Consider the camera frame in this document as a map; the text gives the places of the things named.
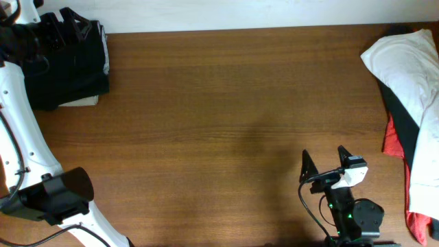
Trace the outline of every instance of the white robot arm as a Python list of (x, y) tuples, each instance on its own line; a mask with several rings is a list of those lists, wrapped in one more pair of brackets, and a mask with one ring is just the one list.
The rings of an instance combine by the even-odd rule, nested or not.
[[(17, 23), (37, 23), (40, 17), (32, 0), (20, 0), (21, 14)], [(21, 68), (12, 62), (0, 64), (0, 157), (5, 171), (6, 185), (10, 191), (22, 190), (41, 184), (44, 178), (62, 175), (61, 164), (47, 147), (30, 108)], [(80, 225), (100, 236), (109, 246), (133, 246), (129, 239), (118, 233), (96, 207), (88, 203), (88, 213), (77, 213), (62, 219), (61, 228)], [(106, 246), (80, 228), (69, 230), (88, 247)]]

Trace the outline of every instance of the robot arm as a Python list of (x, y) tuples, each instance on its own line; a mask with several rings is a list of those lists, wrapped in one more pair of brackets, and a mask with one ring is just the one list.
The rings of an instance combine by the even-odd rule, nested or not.
[[(367, 162), (362, 156), (353, 156), (343, 146), (338, 147), (341, 167), (319, 174), (309, 153), (303, 150), (302, 171), (298, 195), (308, 214), (327, 235), (328, 247), (397, 247), (399, 244), (374, 244), (379, 237), (379, 226), (384, 209), (369, 199), (354, 199), (351, 187), (360, 183), (367, 172)], [(332, 237), (314, 214), (308, 209), (301, 196), (304, 184), (311, 183), (310, 192), (324, 193), (334, 219), (338, 236)]]
[[(27, 43), (35, 40), (34, 37), (26, 39), (24, 36), (27, 30), (38, 31), (35, 22), (40, 17), (32, 0), (17, 3), (17, 9), (21, 9), (17, 20), (23, 26), (28, 23), (29, 26), (22, 29), (21, 36), (12, 38), (5, 35), (17, 32), (9, 32), (8, 28), (11, 27), (0, 27), (0, 59), (3, 58), (0, 61), (0, 156), (6, 185), (11, 191), (10, 196), (0, 199), (1, 211), (15, 217), (46, 220), (51, 225), (68, 228), (84, 246), (107, 246), (88, 231), (101, 237), (109, 246), (133, 246), (96, 207), (93, 186), (86, 172), (82, 168), (63, 172), (61, 164), (47, 147), (30, 108), (20, 66), (5, 60), (6, 57), (15, 62), (38, 54), (36, 49), (24, 52), (21, 48), (35, 47)], [(8, 49), (6, 41), (11, 40), (13, 43), (9, 47), (15, 47), (15, 53)], [(38, 45), (44, 45), (42, 42), (39, 40)]]

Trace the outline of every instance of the black fabric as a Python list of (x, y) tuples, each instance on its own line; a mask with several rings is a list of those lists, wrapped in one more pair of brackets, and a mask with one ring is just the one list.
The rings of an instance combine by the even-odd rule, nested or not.
[(433, 219), (433, 224), (431, 225), (431, 237), (439, 240), (439, 220)]
[(378, 80), (385, 106), (393, 118), (396, 133), (404, 149), (405, 160), (412, 170), (414, 150), (418, 140), (419, 127), (407, 112), (398, 97), (382, 81)]
[(104, 44), (99, 22), (92, 21), (87, 39), (46, 56), (45, 61), (25, 63), (25, 87), (32, 109), (53, 110), (77, 99), (109, 92)]

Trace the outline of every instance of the wooden table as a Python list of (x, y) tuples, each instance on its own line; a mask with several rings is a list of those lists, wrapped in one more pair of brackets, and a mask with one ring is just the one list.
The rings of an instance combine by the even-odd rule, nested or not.
[[(368, 161), (353, 193), (385, 209), (380, 240), (418, 246), (403, 162), (381, 153), (388, 119), (359, 57), (387, 27), (109, 35), (110, 93), (36, 118), (64, 169), (88, 172), (98, 207), (136, 246), (323, 240), (297, 195), (301, 151), (323, 172), (340, 165), (341, 144)], [(304, 197), (318, 215), (320, 196)], [(23, 244), (58, 230), (0, 220), (0, 236)], [(80, 244), (66, 234), (46, 246)]]

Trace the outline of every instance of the folded clothing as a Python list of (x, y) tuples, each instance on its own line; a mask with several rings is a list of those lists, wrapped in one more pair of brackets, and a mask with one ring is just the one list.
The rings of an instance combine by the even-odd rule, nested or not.
[[(84, 42), (49, 54), (45, 61), (24, 63), (25, 88), (32, 109), (53, 110), (109, 92), (106, 35), (99, 21), (91, 23), (92, 30)], [(67, 106), (95, 102), (97, 97)]]
[(419, 127), (410, 211), (439, 219), (439, 58), (429, 30), (379, 39), (361, 55)]

